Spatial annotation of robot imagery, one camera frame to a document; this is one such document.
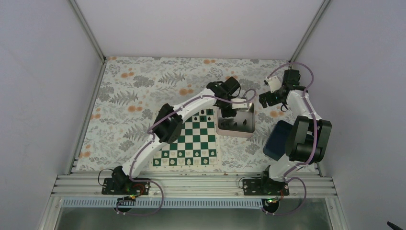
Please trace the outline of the dark blue tin lid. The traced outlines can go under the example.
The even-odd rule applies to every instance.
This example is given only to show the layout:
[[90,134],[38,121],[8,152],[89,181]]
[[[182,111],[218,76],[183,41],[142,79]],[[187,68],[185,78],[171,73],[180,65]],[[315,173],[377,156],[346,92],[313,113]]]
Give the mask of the dark blue tin lid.
[[278,161],[285,154],[285,144],[292,128],[293,125],[285,121],[278,121],[263,147],[263,153]]

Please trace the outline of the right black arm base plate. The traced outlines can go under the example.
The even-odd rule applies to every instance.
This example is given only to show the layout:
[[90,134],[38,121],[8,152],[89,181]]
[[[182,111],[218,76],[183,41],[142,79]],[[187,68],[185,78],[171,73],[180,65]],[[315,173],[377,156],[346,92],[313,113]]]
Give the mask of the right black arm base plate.
[[248,178],[242,180],[242,188],[245,196],[288,196],[289,187],[285,182],[278,182],[271,179]]

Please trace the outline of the aluminium rail frame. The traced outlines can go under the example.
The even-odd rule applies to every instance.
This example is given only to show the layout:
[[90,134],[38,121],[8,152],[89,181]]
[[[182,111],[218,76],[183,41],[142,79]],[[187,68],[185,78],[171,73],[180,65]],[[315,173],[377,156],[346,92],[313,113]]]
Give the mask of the aluminium rail frame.
[[[52,189],[52,196],[101,196],[103,180],[110,172],[87,172],[59,175]],[[161,186],[166,198],[243,198],[241,175],[226,173],[160,173],[146,172],[144,178],[153,181],[148,196],[161,196]],[[332,178],[317,174],[298,174],[301,181],[289,182],[289,198],[337,197]]]

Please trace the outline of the green white chessboard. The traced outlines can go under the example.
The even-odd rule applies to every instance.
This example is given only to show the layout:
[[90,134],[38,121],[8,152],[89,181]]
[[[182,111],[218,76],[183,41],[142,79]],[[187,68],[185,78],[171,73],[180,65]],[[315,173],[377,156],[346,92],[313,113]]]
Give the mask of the green white chessboard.
[[176,141],[159,150],[149,164],[150,171],[216,171],[221,169],[221,151],[215,130],[215,110],[204,109],[188,118]]

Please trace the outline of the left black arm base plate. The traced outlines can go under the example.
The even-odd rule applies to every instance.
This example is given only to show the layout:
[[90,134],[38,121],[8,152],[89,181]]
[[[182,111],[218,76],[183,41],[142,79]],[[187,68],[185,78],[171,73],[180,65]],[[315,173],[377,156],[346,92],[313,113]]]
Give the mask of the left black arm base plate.
[[150,182],[133,182],[131,180],[120,187],[113,178],[105,178],[101,194],[123,196],[148,195],[149,187]]

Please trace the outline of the pink metal tin tray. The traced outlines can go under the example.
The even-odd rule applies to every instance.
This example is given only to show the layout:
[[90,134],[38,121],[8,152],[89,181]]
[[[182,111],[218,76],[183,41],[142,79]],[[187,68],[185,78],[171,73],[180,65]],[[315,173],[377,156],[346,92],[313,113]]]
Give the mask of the pink metal tin tray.
[[251,138],[255,132],[255,105],[248,103],[237,104],[234,117],[222,116],[221,109],[217,109],[216,132],[221,136]]

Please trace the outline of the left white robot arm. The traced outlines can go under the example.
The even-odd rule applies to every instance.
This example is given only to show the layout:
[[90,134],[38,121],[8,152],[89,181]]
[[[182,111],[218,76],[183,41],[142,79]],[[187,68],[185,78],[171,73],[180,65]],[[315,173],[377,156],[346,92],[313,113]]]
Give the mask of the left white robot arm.
[[212,106],[220,108],[226,117],[234,117],[232,108],[233,94],[240,89],[238,81],[231,77],[225,82],[214,81],[196,96],[176,105],[164,104],[158,111],[153,125],[147,130],[148,137],[133,157],[123,165],[113,169],[112,180],[119,193],[127,194],[133,189],[133,183],[143,167],[153,155],[167,144],[178,140],[183,123],[191,116]]

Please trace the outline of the floral table mat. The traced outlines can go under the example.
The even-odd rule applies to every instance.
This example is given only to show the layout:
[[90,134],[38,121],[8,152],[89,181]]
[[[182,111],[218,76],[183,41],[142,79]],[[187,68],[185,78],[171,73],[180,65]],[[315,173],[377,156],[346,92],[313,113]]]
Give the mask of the floral table mat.
[[[194,98],[213,81],[235,78],[239,97],[268,90],[264,81],[284,71],[283,60],[110,57],[79,152],[77,171],[105,171],[131,160],[148,138],[158,111]],[[217,107],[195,113],[179,140],[166,145],[146,164],[146,172],[261,172],[274,160],[263,147],[279,121],[293,123],[290,109],[262,108],[254,102],[255,131],[249,138],[220,136]]]

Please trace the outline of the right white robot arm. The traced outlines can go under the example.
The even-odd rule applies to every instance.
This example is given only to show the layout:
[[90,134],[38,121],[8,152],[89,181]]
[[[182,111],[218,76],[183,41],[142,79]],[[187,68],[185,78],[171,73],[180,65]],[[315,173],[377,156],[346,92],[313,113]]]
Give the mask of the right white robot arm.
[[277,122],[263,148],[263,153],[275,160],[261,174],[259,188],[265,195],[284,189],[292,171],[322,161],[327,148],[332,124],[314,111],[300,77],[298,70],[287,69],[282,81],[277,77],[266,80],[270,91],[259,96],[263,108],[280,104],[296,116],[292,125]]

